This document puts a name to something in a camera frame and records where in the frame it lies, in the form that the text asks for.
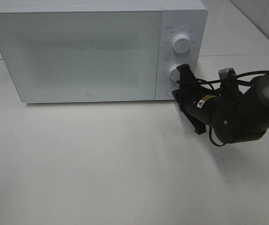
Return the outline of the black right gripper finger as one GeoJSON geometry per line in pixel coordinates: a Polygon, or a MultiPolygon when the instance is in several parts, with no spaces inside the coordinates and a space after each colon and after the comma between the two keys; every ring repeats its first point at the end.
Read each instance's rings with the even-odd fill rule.
{"type": "Polygon", "coordinates": [[[179,72],[179,80],[177,83],[180,86],[183,85],[193,85],[197,82],[197,78],[193,74],[188,64],[182,64],[176,67],[177,71],[179,72]]]}
{"type": "Polygon", "coordinates": [[[186,116],[186,118],[190,121],[190,123],[193,125],[194,131],[198,135],[205,133],[206,132],[206,125],[203,122],[201,122],[200,120],[198,120],[197,118],[190,115],[185,110],[184,106],[182,105],[182,101],[181,101],[181,97],[180,97],[180,90],[172,91],[172,95],[175,98],[175,100],[177,101],[180,112],[182,112],[186,116]]]}

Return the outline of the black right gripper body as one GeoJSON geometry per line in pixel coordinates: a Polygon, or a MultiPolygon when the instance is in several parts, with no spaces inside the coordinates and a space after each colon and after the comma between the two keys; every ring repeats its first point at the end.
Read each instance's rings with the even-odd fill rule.
{"type": "Polygon", "coordinates": [[[204,96],[209,95],[209,89],[201,86],[198,81],[178,81],[178,83],[179,88],[175,90],[175,99],[179,110],[190,122],[204,122],[205,116],[198,115],[202,113],[197,104],[204,96]]]}

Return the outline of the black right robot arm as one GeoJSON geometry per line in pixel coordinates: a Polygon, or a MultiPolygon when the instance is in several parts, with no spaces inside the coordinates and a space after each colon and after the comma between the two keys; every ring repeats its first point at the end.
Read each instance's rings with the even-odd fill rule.
{"type": "Polygon", "coordinates": [[[218,72],[219,79],[195,77],[188,64],[176,67],[179,88],[172,92],[179,110],[201,135],[215,134],[220,144],[256,141],[269,128],[269,70],[236,74],[233,68],[218,72]]]}

